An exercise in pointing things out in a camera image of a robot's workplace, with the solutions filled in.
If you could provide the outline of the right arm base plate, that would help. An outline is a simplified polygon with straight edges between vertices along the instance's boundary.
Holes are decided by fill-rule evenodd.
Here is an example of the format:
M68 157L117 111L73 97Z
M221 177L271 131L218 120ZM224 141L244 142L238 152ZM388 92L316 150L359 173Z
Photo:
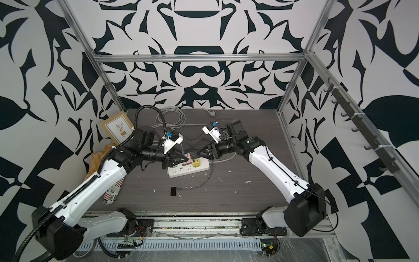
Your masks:
M287 236L287 228L269 228L261 218L242 218L240 234L242 236Z

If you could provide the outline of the grey USB cable yellow charger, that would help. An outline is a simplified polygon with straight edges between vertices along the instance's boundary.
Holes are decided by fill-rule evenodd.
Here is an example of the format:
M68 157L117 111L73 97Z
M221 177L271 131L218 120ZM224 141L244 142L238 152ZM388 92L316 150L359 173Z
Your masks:
M188 191L188 190L197 190L204 187L212 178L212 173L214 170L214 164L209 164L209 169L205 171L200 171L196 174L191 175L189 180L187 180L182 186L177 187L178 191Z

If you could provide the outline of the yellow USB wall charger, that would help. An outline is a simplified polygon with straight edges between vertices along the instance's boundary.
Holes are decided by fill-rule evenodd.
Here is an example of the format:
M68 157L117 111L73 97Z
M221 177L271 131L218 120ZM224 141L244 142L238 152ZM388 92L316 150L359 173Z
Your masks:
M195 159L192 161L192 166L193 166L194 168L197 168L197 167L201 166L200 159L195 158Z

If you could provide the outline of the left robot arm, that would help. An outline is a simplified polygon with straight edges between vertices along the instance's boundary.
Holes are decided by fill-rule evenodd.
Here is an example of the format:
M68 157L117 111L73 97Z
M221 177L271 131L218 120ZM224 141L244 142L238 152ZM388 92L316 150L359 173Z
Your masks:
M123 180L143 161L160 162L163 169L188 161L188 157L175 149L183 142L178 131L167 130L154 148L155 129L135 127L130 136L110 150L98 170L66 197L50 207L39 207L32 214L33 230L17 249L13 260L18 262L32 239L36 239L50 254L50 258L63 260L72 255L83 243L111 233L133 235L137 231L136 216L126 208L82 221L86 211L117 182Z

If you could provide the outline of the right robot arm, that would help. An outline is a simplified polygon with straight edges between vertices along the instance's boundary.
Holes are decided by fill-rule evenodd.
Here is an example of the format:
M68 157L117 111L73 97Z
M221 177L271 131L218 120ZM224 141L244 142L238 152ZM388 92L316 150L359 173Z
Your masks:
M235 153L257 167L279 189L288 206L271 207L262 212L261 218L267 227L288 227L295 235L303 237L326 218L324 189L299 178L274 156L263 140L249 136L241 121L233 120L224 128L217 122L209 122L202 130L213 142L198 152L200 157L216 160L227 153Z

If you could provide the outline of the white power strip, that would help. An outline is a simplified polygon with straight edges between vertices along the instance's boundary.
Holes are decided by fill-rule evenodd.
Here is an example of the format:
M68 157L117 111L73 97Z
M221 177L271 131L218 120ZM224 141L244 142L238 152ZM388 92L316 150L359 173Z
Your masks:
M184 175L195 174L200 171L205 171L210 168L210 162L206 158L199 158L201 162L201 166L194 168L192 164L190 165L182 165L179 164L172 168L168 168L167 173L170 178L177 178Z

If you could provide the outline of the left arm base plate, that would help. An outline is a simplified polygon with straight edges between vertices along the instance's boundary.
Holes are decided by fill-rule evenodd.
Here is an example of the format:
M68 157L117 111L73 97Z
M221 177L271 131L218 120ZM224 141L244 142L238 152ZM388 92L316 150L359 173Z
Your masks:
M121 231L107 234L106 237L143 237L153 232L154 223L155 221L153 219L129 219Z

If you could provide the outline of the black mp3 player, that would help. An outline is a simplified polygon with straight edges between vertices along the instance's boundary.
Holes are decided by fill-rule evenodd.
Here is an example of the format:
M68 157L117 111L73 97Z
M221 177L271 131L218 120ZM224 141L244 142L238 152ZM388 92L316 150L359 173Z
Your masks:
M177 194L177 188L176 187L171 187L170 189L170 196L174 197Z

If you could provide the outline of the pink USB wall charger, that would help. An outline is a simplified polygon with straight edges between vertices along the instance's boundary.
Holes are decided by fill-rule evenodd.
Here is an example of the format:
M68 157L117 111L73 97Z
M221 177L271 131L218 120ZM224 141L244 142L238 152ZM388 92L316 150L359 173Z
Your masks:
M192 161L191 154L187 153L184 156L187 157L188 159L187 159L187 161L183 162L182 165L190 165L190 164L192 164L193 161Z

